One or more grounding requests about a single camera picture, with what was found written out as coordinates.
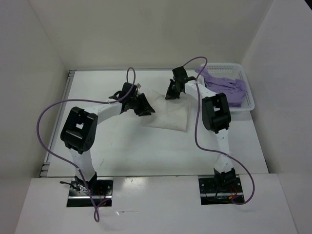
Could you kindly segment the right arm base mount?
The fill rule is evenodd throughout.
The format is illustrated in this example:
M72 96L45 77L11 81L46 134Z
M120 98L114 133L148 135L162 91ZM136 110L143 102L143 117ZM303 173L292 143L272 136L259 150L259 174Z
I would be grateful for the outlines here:
M244 194L239 176L234 183L226 188L218 188L212 175L199 176L199 191L201 205L218 205L245 202Z

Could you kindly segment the white t shirt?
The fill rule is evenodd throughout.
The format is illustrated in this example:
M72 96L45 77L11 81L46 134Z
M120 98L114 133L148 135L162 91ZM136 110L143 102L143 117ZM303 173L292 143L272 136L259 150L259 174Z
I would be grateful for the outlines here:
M182 132L187 130L191 106L189 97L166 100L163 94L154 90L147 90L145 96L155 112L150 116L142 117L141 125Z

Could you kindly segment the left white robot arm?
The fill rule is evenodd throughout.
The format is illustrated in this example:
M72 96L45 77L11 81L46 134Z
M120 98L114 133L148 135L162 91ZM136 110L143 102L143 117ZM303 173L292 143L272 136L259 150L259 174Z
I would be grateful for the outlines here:
M155 112L138 87L126 82L120 91L103 104L85 109L73 107L67 117L60 138L69 149L75 164L76 184L87 195L92 195L98 189L97 173L91 157L97 126L128 110L133 110L139 117L150 116Z

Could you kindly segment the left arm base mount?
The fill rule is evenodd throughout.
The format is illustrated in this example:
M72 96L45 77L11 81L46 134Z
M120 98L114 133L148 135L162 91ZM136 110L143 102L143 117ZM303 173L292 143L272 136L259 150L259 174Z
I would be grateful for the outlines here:
M60 181L60 184L69 187L67 198L67 207L92 207L87 190L82 181L72 178L71 182ZM92 198L97 206L111 207L113 195L113 179L98 178L93 185L89 187Z

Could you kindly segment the purple t shirt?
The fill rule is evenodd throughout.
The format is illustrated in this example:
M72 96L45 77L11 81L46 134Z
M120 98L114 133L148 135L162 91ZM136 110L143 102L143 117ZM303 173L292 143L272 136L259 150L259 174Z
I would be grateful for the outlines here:
M217 78L203 70L200 75L204 79L205 87L215 93L224 93L230 107L239 108L245 98L247 85L240 79Z

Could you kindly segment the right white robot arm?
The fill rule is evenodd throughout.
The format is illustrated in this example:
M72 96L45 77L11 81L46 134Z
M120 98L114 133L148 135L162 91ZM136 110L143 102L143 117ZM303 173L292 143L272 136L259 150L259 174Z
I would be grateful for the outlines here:
M224 93L215 93L201 84L195 77L190 77L184 67L180 66L172 70L173 78L167 89L165 98L168 100L180 98L183 92L199 101L199 114L196 117L195 126L198 126L199 118L202 119L206 130L215 134L218 143L218 159L214 164L214 186L218 192L230 189L236 181L236 173L229 158L228 132L231 122L231 113L228 101Z

